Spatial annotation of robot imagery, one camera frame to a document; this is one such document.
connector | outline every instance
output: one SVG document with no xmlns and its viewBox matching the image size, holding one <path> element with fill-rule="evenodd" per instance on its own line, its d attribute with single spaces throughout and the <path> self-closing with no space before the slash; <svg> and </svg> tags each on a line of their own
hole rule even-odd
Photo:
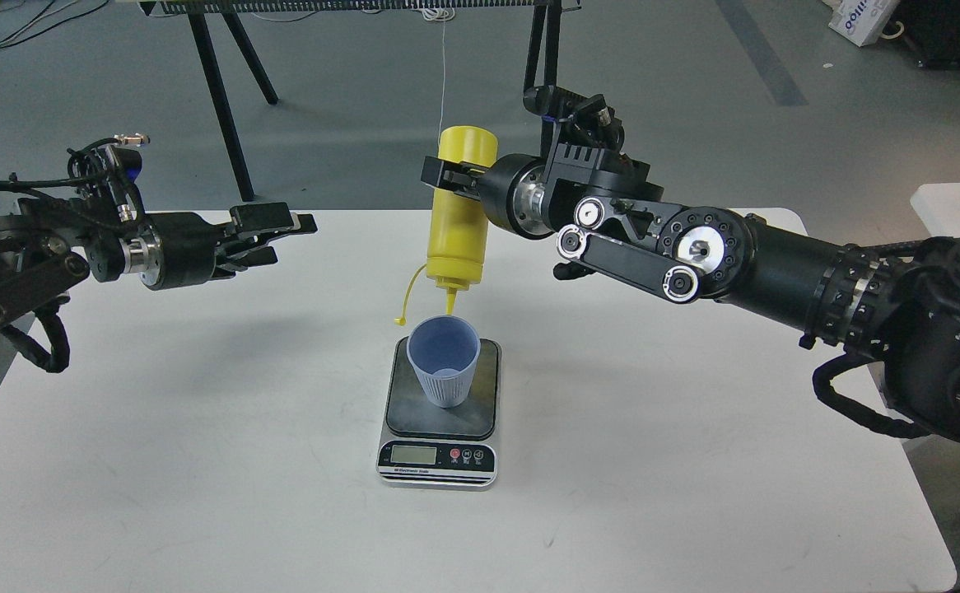
<svg viewBox="0 0 960 593">
<path fill-rule="evenodd" d="M 118 144 L 125 147 L 141 147 L 150 143 L 150 136 L 147 134 L 115 134 L 114 139 Z"/>
</svg>

scale display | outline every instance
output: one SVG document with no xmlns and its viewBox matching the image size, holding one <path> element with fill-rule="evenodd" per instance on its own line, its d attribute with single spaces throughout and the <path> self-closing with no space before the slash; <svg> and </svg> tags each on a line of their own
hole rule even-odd
<svg viewBox="0 0 960 593">
<path fill-rule="evenodd" d="M 390 485 L 414 488 L 487 488 L 498 474 L 496 398 L 498 344 L 480 341 L 469 397 L 451 409 L 425 399 L 406 339 L 398 342 L 378 450 L 378 474 Z"/>
</svg>

black metal frame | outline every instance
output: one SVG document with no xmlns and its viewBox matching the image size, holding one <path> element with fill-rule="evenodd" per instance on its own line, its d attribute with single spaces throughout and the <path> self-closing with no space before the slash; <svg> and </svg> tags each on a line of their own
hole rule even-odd
<svg viewBox="0 0 960 593">
<path fill-rule="evenodd" d="M 429 2 L 434 7 L 452 7 L 456 4 L 462 4 L 462 7 L 476 7 L 481 5 L 476 0 L 468 2 L 456 2 L 455 0 L 432 0 Z M 251 11 L 263 10 L 265 12 L 275 12 L 284 7 L 283 10 L 298 10 L 298 5 L 308 4 L 308 7 L 315 10 L 347 10 L 349 3 L 342 2 L 345 7 L 340 7 L 337 3 L 322 2 L 304 4 L 297 2 L 279 2 L 265 1 L 261 4 L 250 4 Z M 374 7 L 378 8 L 410 8 L 412 5 L 407 2 L 398 2 L 394 0 L 375 0 Z M 525 65 L 524 89 L 535 86 L 535 76 L 538 71 L 539 50 L 543 46 L 543 33 L 545 33 L 545 55 L 543 63 L 543 80 L 545 84 L 557 83 L 557 57 L 560 50 L 560 16 L 563 12 L 562 0 L 495 0 L 490 5 L 534 5 L 534 14 L 532 16 L 532 33 L 530 33 L 528 46 L 528 62 Z M 187 0 L 175 2 L 161 2 L 163 11 L 170 14 L 183 14 L 191 25 L 191 33 L 194 36 L 195 48 L 198 48 L 198 60 L 202 63 L 202 71 L 205 74 L 206 84 L 209 87 L 209 96 L 213 101 L 213 109 L 217 112 L 217 122 L 220 124 L 221 135 L 224 136 L 224 146 L 227 147 L 228 158 L 231 159 L 231 169 L 235 173 L 235 183 L 239 187 L 239 196 L 243 202 L 253 202 L 254 184 L 249 178 L 249 169 L 246 166 L 246 158 L 242 153 L 242 143 L 239 142 L 239 132 L 235 128 L 235 117 L 231 115 L 231 105 L 227 101 L 227 91 L 224 89 L 224 79 L 221 77 L 220 67 L 217 65 L 217 54 L 213 50 L 212 38 L 209 36 L 209 26 L 206 24 L 206 14 L 216 12 L 224 16 L 224 22 L 227 24 L 231 36 L 235 38 L 235 43 L 239 45 L 239 51 L 245 58 L 249 70 L 254 74 L 254 79 L 261 87 L 261 93 L 269 105 L 276 105 L 279 102 L 272 82 L 268 79 L 267 73 L 261 64 L 261 60 L 254 50 L 253 44 L 249 41 L 246 30 L 243 29 L 242 21 L 236 11 L 240 10 L 238 4 L 233 0 Z M 554 124 L 549 121 L 543 121 L 543 156 L 547 155 L 548 147 L 552 142 L 554 134 Z"/>
</svg>

gray floor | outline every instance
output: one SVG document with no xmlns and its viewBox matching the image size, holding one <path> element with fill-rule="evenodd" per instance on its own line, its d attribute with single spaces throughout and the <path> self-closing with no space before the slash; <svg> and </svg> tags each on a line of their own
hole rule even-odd
<svg viewBox="0 0 960 593">
<path fill-rule="evenodd" d="M 1 14 L 1 33 L 42 5 Z M 923 237 L 909 196 L 960 181 L 960 72 L 918 70 L 892 42 L 857 49 L 827 28 L 829 16 L 818 0 L 585 0 L 564 16 L 559 80 L 608 97 L 628 153 L 652 164 L 668 202 L 787 207 L 812 236 L 837 243 Z M 519 97 L 526 8 L 461 11 L 446 27 L 415 12 L 243 22 L 278 106 L 265 104 L 210 18 L 262 198 L 426 208 L 431 192 L 417 176 L 435 153 L 444 35 L 443 125 L 489 128 L 502 153 L 537 149 L 539 123 Z M 138 181 L 149 208 L 235 205 L 183 18 L 114 4 L 0 52 L 0 179 L 62 176 L 66 147 L 135 131 L 153 139 Z M 0 196 L 0 214 L 11 202 Z M 0 350 L 0 378 L 9 356 Z M 960 446 L 910 448 L 960 582 Z"/>
</svg>

yellow squeeze bottle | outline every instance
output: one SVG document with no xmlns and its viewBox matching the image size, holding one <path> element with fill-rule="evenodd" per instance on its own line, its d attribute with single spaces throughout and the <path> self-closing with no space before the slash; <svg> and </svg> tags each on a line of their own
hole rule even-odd
<svg viewBox="0 0 960 593">
<path fill-rule="evenodd" d="M 491 166 L 498 157 L 498 138 L 483 128 L 456 125 L 440 134 L 439 158 Z M 454 296 L 479 284 L 487 250 L 487 217 L 483 206 L 447 190 L 432 192 L 432 219 L 428 232 L 425 275 L 447 291 L 447 315 L 454 312 Z"/>
</svg>

